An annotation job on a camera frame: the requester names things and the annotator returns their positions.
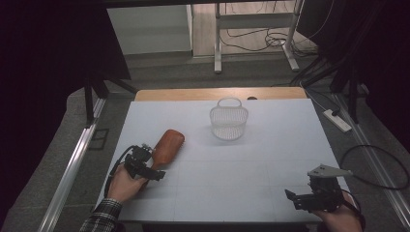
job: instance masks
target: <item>power strip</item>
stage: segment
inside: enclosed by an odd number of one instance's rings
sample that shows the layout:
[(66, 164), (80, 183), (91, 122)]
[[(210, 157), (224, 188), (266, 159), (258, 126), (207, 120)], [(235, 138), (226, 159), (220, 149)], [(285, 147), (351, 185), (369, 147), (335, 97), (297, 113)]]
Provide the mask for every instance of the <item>power strip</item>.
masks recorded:
[(340, 117), (338, 116), (333, 116), (332, 115), (333, 111), (332, 109), (328, 109), (326, 111), (323, 112), (323, 114), (326, 116), (326, 118), (328, 118), (332, 123), (334, 123), (339, 129), (341, 129), (341, 131), (343, 132), (347, 132), (352, 130), (352, 128), (346, 123), (344, 122)]

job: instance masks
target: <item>plaid sleeve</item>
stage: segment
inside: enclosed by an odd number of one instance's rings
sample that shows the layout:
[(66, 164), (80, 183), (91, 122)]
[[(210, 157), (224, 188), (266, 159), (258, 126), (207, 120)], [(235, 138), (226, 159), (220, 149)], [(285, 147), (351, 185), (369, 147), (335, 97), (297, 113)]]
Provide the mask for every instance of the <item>plaid sleeve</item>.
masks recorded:
[(115, 231), (117, 218), (120, 215), (122, 205), (120, 202), (105, 198), (84, 221), (80, 232), (110, 232)]

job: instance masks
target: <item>white tabletop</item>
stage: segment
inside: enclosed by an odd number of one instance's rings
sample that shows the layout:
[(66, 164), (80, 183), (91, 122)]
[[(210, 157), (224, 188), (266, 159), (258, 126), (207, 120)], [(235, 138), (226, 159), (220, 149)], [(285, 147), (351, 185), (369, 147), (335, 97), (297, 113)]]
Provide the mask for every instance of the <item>white tabletop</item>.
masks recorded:
[[(338, 167), (310, 100), (243, 101), (245, 134), (222, 141), (211, 133), (209, 112), (217, 101), (132, 102), (113, 160), (131, 145), (154, 147), (168, 129), (186, 142), (151, 181), (127, 202), (120, 220), (175, 222), (310, 222), (285, 189), (309, 194), (308, 171), (320, 163)], [(348, 189), (343, 178), (338, 178)], [(99, 202), (103, 198), (103, 187)]]

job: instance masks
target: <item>person's hand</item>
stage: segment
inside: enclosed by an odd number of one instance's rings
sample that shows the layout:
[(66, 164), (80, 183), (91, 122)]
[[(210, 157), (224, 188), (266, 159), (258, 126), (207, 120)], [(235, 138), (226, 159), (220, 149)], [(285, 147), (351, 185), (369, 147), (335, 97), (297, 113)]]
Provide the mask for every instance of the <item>person's hand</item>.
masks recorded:
[[(346, 192), (343, 192), (343, 197), (353, 204), (352, 199)], [(331, 232), (362, 232), (362, 226), (355, 213), (344, 205), (331, 213), (325, 211), (313, 211), (313, 213), (325, 222)]]
[(109, 185), (107, 198), (123, 203), (135, 196), (145, 182), (147, 182), (145, 178), (131, 178), (124, 164), (120, 164)]

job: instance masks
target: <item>clear plastic basket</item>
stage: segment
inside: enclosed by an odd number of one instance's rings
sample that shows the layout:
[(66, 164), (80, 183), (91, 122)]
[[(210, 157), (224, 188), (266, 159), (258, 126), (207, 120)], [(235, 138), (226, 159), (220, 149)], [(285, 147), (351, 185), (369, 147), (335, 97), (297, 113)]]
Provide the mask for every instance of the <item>clear plastic basket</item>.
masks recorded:
[[(226, 100), (239, 102), (238, 106), (221, 106)], [(226, 97), (218, 101), (218, 105), (210, 112), (212, 133), (222, 140), (235, 140), (241, 137), (245, 131), (248, 119), (248, 110), (242, 107), (239, 99)]]

